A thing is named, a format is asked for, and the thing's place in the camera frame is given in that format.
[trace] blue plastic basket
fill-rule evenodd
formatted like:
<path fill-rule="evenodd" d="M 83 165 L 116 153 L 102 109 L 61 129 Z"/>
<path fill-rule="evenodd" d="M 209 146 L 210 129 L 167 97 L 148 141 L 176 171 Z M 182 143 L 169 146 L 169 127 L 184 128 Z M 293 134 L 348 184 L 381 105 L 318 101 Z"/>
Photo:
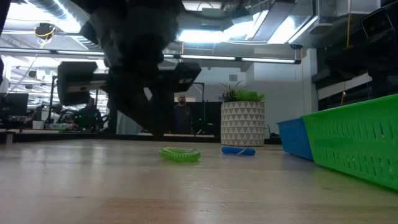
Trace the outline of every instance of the blue plastic basket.
<path fill-rule="evenodd" d="M 284 151 L 313 161 L 303 118 L 278 123 Z"/>

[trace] green plant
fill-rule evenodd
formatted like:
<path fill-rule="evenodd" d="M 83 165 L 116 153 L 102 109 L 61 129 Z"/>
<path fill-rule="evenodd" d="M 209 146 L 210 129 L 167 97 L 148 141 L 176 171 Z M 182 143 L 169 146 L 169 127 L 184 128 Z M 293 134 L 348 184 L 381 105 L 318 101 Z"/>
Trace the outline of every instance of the green plant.
<path fill-rule="evenodd" d="M 225 88 L 225 90 L 223 91 L 223 101 L 225 103 L 238 100 L 236 98 L 236 92 L 244 88 L 244 86 L 240 85 L 242 82 L 243 80 L 239 81 L 235 86 L 232 86 L 228 83 L 220 83 Z"/>
<path fill-rule="evenodd" d="M 264 94 L 258 94 L 256 91 L 237 90 L 235 97 L 238 101 L 264 102 Z"/>

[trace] white wall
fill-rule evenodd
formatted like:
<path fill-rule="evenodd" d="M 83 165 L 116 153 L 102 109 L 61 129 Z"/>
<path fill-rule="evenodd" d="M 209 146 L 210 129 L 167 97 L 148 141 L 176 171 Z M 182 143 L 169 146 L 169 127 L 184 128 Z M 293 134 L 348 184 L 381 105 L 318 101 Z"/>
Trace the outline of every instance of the white wall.
<path fill-rule="evenodd" d="M 247 89 L 266 96 L 266 124 L 272 132 L 279 133 L 278 122 L 318 110 L 311 83 L 316 67 L 316 51 L 309 50 L 301 65 L 255 63 L 246 72 Z"/>
<path fill-rule="evenodd" d="M 245 85 L 246 73 L 241 72 L 240 68 L 202 68 L 201 73 L 195 82 L 205 83 L 205 101 L 218 101 L 218 97 L 222 95 L 224 88 L 220 83 L 229 83 L 231 85 L 237 84 L 237 82 L 230 82 L 229 75 L 238 75 L 238 81 L 243 80 L 242 86 Z M 176 93 L 185 94 L 187 97 L 195 97 L 197 102 L 201 101 L 201 85 L 196 85 L 197 88 L 192 86 L 186 93 Z"/>

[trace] computer monitor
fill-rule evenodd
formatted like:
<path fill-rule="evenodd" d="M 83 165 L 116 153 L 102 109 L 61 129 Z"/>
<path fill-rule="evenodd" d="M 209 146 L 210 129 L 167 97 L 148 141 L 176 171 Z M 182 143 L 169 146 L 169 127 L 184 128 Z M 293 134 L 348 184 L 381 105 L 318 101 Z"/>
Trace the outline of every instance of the computer monitor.
<path fill-rule="evenodd" d="M 28 97 L 28 93 L 0 93 L 1 116 L 25 116 Z"/>

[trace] white planter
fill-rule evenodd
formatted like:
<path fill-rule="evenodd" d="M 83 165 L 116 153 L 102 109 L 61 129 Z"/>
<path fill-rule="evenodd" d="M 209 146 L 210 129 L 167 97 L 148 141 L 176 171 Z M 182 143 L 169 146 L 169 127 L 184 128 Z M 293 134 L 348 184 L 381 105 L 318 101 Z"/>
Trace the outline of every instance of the white planter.
<path fill-rule="evenodd" d="M 264 145 L 264 104 L 229 102 L 221 106 L 221 144 L 227 146 Z"/>

